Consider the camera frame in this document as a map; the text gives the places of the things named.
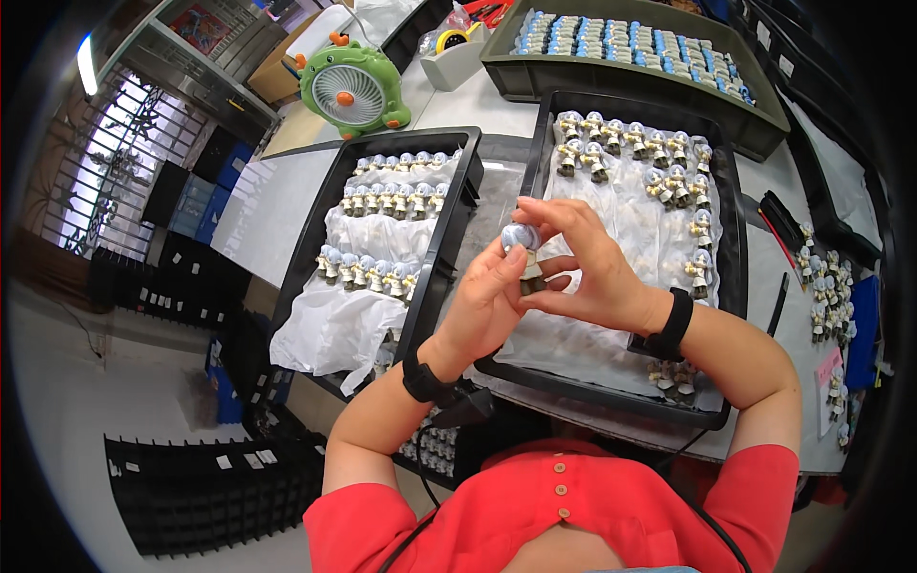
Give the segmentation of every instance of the black cable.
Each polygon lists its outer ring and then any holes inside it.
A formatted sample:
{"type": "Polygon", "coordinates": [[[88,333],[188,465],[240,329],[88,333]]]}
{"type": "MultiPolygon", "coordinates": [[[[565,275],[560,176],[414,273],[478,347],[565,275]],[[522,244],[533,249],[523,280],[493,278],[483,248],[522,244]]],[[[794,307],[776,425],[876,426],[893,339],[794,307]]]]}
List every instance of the black cable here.
{"type": "Polygon", "coordinates": [[[57,304],[59,304],[63,310],[67,311],[67,314],[69,314],[70,316],[73,317],[73,320],[76,321],[76,324],[77,324],[77,325],[80,325],[80,328],[82,328],[82,329],[83,329],[83,332],[86,333],[86,342],[89,343],[89,349],[93,351],[93,354],[95,354],[97,357],[99,357],[99,358],[101,359],[101,358],[102,358],[102,355],[99,354],[98,350],[96,350],[95,348],[93,348],[93,338],[92,338],[91,336],[89,336],[89,331],[86,330],[86,327],[83,326],[83,323],[82,323],[82,322],[80,322],[80,317],[77,316],[76,314],[74,314],[74,313],[73,313],[69,308],[67,308],[67,306],[64,305],[64,303],[62,303],[61,301],[54,301],[54,302],[57,303],[57,304]]]}

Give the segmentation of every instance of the hand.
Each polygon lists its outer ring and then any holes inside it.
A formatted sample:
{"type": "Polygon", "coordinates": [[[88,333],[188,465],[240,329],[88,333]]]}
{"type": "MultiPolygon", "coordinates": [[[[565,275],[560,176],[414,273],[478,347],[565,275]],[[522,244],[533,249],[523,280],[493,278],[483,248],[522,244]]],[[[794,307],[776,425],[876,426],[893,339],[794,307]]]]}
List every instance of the hand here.
{"type": "Polygon", "coordinates": [[[580,287],[575,293],[558,292],[569,284],[566,277],[558,277],[548,283],[549,290],[520,299],[521,308],[569,316],[643,336],[662,329],[671,311],[671,293],[649,287],[636,277],[621,248],[585,202],[519,197],[518,205],[519,209],[513,211],[514,221],[538,226],[544,240],[562,233],[573,251],[573,257],[539,261],[544,276],[582,270],[580,287]],[[558,281],[563,281],[560,283],[563,287],[555,285],[558,281]]]}

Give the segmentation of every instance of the desk fan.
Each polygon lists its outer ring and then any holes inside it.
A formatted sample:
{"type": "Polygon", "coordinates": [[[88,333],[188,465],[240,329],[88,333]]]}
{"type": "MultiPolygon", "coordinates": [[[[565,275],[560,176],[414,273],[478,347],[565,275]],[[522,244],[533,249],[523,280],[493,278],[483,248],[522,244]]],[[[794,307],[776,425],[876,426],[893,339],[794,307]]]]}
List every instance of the desk fan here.
{"type": "Polygon", "coordinates": [[[337,126],[345,140],[377,127],[392,129],[411,121],[401,100],[401,75],[385,54],[332,32],[333,46],[309,61],[296,54],[303,103],[337,126]]]}

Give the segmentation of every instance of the red shirt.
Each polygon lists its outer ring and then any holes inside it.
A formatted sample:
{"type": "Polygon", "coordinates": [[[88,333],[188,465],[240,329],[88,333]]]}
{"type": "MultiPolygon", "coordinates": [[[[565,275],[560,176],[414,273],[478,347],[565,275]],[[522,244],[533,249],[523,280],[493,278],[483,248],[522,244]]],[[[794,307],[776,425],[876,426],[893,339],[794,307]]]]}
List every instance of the red shirt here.
{"type": "MultiPolygon", "coordinates": [[[[524,543],[566,519],[601,535],[627,567],[742,571],[719,535],[648,466],[572,440],[525,449],[488,460],[463,482],[389,570],[500,571],[524,543]]],[[[755,573],[777,563],[798,473],[799,459],[786,447],[754,446],[725,461],[707,494],[704,510],[755,573]]],[[[417,519],[397,490],[360,483],[319,498],[303,523],[315,573],[375,573],[417,519]]]]}

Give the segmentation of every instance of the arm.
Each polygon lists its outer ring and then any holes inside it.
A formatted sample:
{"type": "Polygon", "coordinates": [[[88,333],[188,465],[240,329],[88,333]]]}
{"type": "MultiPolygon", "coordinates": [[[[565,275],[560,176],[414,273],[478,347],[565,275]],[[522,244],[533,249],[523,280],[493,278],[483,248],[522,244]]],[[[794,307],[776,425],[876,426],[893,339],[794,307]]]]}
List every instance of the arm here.
{"type": "MultiPolygon", "coordinates": [[[[662,330],[672,308],[672,294],[640,282],[588,205],[528,197],[520,197],[518,203],[514,220],[538,225],[546,240],[562,233],[574,253],[573,257],[541,261],[545,276],[582,270],[575,293],[537,292],[521,299],[524,308],[642,336],[662,330]]],[[[710,376],[739,410],[729,456],[762,444],[785,446],[799,455],[800,385],[790,357],[777,342],[736,316],[695,304],[681,353],[710,376]]]]}

